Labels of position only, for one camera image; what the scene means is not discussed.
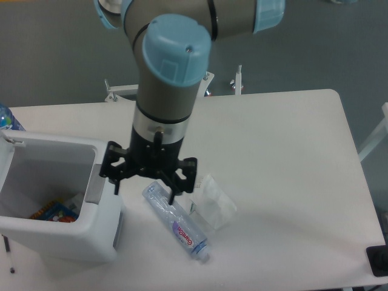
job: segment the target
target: white tabletop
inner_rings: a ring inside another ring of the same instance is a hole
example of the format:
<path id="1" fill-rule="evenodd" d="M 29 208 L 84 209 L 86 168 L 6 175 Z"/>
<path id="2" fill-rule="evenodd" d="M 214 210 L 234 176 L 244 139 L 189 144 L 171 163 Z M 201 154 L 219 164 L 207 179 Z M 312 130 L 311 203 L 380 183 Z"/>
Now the white tabletop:
<path id="1" fill-rule="evenodd" d="M 114 140 L 127 147 L 134 102 L 12 109 L 29 131 Z M 40 256 L 11 241 L 1 290 L 313 290 L 388 283 L 366 247 L 384 244 L 337 93 L 332 90 L 198 100 L 180 157 L 199 159 L 238 208 L 205 228 L 211 259 L 189 258 L 141 196 L 122 182 L 119 256 L 107 264 Z M 184 202 L 187 196 L 180 199 Z"/>

